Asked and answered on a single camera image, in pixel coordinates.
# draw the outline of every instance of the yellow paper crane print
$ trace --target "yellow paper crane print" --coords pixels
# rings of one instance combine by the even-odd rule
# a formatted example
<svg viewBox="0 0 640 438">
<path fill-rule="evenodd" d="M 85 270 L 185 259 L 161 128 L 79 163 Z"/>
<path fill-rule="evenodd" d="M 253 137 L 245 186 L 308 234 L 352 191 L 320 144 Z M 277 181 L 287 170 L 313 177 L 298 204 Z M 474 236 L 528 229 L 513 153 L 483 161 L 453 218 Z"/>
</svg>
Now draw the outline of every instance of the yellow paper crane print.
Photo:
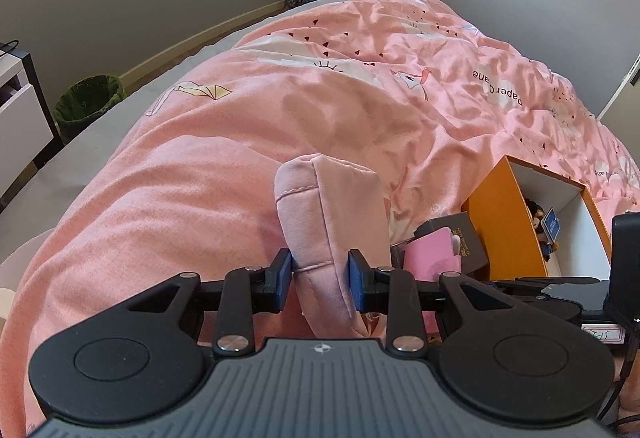
<svg viewBox="0 0 640 438">
<path fill-rule="evenodd" d="M 189 95 L 193 95 L 194 97 L 211 97 L 214 101 L 221 99 L 225 95 L 229 95 L 231 90 L 227 90 L 226 88 L 219 86 L 217 84 L 211 86 L 203 86 L 200 84 L 196 84 L 192 81 L 183 81 L 178 83 L 173 88 L 169 88 L 166 92 L 164 92 L 158 100 L 154 103 L 153 106 L 149 110 L 145 112 L 147 117 L 150 117 L 154 113 L 158 113 L 158 110 L 162 107 L 164 102 L 169 98 L 171 92 L 184 92 Z"/>
</svg>

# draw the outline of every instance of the pink blanket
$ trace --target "pink blanket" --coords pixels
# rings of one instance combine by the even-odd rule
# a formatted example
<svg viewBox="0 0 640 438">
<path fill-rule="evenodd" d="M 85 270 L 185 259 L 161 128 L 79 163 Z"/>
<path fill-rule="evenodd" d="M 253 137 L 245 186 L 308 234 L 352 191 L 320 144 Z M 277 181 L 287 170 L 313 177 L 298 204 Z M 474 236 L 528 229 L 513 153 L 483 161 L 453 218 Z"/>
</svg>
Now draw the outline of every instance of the pink blanket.
<svg viewBox="0 0 640 438">
<path fill-rule="evenodd" d="M 505 154 L 587 183 L 606 222 L 639 193 L 567 79 L 438 0 L 280 19 L 163 94 L 34 257 L 0 340 L 4 438 L 42 420 L 26 369 L 53 333 L 178 272 L 268 264 L 285 244 L 276 171 L 313 153 L 378 173 L 392 242 L 458 211 Z M 258 339 L 284 328 L 311 335 L 293 291 L 284 314 L 257 317 Z"/>
</svg>

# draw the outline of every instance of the green trash bin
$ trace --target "green trash bin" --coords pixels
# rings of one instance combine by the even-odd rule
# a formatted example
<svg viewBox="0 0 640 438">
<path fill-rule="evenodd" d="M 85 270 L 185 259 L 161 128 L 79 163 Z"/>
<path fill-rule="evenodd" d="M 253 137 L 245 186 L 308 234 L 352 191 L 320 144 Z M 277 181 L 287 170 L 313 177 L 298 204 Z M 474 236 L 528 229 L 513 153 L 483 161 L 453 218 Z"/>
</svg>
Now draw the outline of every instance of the green trash bin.
<svg viewBox="0 0 640 438">
<path fill-rule="evenodd" d="M 69 87 L 53 110 L 62 140 L 67 144 L 126 97 L 114 75 L 95 75 Z"/>
</svg>

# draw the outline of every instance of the gray bed sheet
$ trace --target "gray bed sheet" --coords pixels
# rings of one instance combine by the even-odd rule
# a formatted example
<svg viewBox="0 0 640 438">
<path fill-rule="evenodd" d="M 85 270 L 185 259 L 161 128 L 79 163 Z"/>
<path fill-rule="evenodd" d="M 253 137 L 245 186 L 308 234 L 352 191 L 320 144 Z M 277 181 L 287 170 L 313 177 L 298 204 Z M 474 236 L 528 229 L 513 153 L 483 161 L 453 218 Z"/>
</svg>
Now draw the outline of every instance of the gray bed sheet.
<svg viewBox="0 0 640 438">
<path fill-rule="evenodd" d="M 234 32 L 216 44 L 204 47 L 195 56 L 188 57 L 117 104 L 39 170 L 0 213 L 0 263 L 26 241 L 56 226 L 71 202 L 104 167 L 142 113 L 189 70 L 229 50 L 255 28 L 305 9 L 341 1 L 345 0 L 318 0 Z"/>
</svg>

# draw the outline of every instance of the white label sticker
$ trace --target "white label sticker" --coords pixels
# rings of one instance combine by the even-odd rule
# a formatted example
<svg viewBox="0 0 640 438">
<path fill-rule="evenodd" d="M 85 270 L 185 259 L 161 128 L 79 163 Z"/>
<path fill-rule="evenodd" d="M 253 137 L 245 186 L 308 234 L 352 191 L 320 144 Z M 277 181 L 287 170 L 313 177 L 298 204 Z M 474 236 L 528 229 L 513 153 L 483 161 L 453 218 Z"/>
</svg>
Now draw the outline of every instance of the white label sticker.
<svg viewBox="0 0 640 438">
<path fill-rule="evenodd" d="M 625 342 L 625 329 L 617 324 L 583 324 L 582 329 L 605 344 Z"/>
</svg>

